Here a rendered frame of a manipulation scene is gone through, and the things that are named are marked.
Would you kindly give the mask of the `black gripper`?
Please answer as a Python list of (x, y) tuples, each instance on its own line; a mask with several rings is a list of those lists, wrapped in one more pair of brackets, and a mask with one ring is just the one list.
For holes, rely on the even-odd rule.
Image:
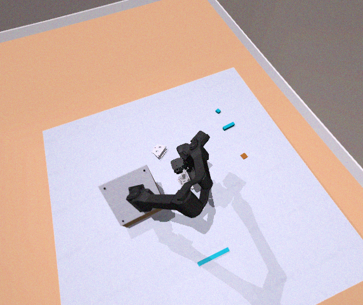
[[(180, 155), (180, 153), (183, 151), (183, 147), (185, 146), (185, 145), (187, 145), (188, 143), (184, 143), (184, 144), (182, 144), (182, 145), (180, 145), (180, 146), (178, 146), (177, 148), (176, 148), (176, 150), (178, 151), (178, 154)], [(184, 159), (183, 159), (184, 160)], [(192, 161), (187, 161), (187, 160), (184, 160), (184, 162), (186, 163), (186, 165), (187, 165), (187, 167), (189, 168), (188, 170), (186, 170), (187, 171), (187, 173), (188, 173), (188, 176), (190, 177), (190, 180), (193, 180), (194, 179), (194, 177), (195, 177), (195, 167), (194, 167), (194, 161), (192, 160)]]

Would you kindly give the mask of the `cyan flat bar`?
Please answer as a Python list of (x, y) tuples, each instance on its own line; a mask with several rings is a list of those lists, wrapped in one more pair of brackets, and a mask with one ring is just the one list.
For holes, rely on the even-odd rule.
[(224, 248), (223, 250), (220, 250), (219, 252), (217, 252), (217, 253), (215, 253), (215, 254), (213, 254), (213, 255), (211, 255), (211, 256), (209, 256), (209, 257), (207, 257), (207, 258), (205, 258), (205, 259), (203, 259), (201, 261), (199, 261), (198, 262), (198, 266), (201, 266), (204, 263), (206, 263), (206, 262), (208, 262), (208, 261), (210, 261), (210, 260), (212, 260), (212, 259), (214, 259), (214, 258), (216, 258), (216, 257), (218, 257), (218, 256), (220, 256), (220, 255), (222, 255), (222, 254), (224, 254), (226, 252), (228, 252), (228, 251), (229, 251), (228, 247), (227, 248)]

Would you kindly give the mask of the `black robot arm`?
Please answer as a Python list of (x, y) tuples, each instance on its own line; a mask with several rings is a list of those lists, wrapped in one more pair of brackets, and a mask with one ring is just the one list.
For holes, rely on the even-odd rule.
[[(198, 216), (208, 202), (209, 190), (213, 186), (208, 163), (209, 153), (203, 147), (210, 136), (201, 130), (194, 136), (190, 144), (183, 147), (181, 158), (171, 160), (171, 167), (177, 175), (187, 170), (184, 160), (194, 161), (195, 177), (179, 189), (176, 194), (154, 194), (150, 189), (145, 189), (143, 184), (129, 187), (126, 200), (138, 211), (149, 212), (152, 208), (177, 210), (181, 214), (194, 218)], [(184, 159), (184, 160), (183, 160)], [(201, 186), (199, 198), (190, 188), (199, 184)]]

